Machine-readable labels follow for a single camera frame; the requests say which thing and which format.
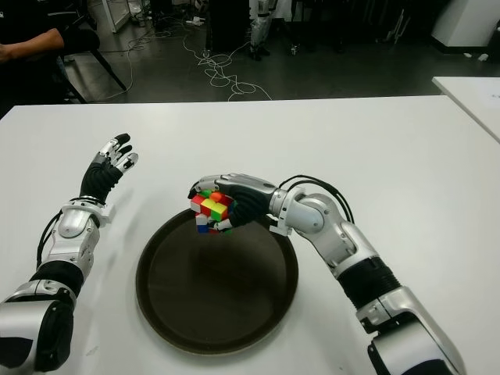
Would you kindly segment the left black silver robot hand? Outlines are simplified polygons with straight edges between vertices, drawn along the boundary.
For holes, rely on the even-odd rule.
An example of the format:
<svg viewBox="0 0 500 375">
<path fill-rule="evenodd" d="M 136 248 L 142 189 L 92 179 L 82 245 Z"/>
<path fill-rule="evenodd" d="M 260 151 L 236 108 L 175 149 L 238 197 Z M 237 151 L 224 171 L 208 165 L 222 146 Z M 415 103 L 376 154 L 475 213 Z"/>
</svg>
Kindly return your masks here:
<svg viewBox="0 0 500 375">
<path fill-rule="evenodd" d="M 96 153 L 81 181 L 81 198 L 105 204 L 109 192 L 138 162 L 138 154 L 132 152 L 129 142 L 129 134 L 119 134 Z"/>
</svg>

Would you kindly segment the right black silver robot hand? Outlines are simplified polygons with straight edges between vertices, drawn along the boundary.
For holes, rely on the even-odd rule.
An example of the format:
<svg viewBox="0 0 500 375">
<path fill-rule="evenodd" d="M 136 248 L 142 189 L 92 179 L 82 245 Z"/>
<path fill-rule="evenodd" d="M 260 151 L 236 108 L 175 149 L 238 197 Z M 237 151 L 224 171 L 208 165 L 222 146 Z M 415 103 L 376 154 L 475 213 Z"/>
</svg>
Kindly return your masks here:
<svg viewBox="0 0 500 375">
<path fill-rule="evenodd" d="M 278 187 L 242 173 L 218 174 L 202 177 L 193 184 L 187 197 L 191 199 L 204 190 L 218 191 L 236 202 L 225 220 L 211 226 L 218 232 L 226 232 L 271 213 L 270 203 Z"/>
</svg>

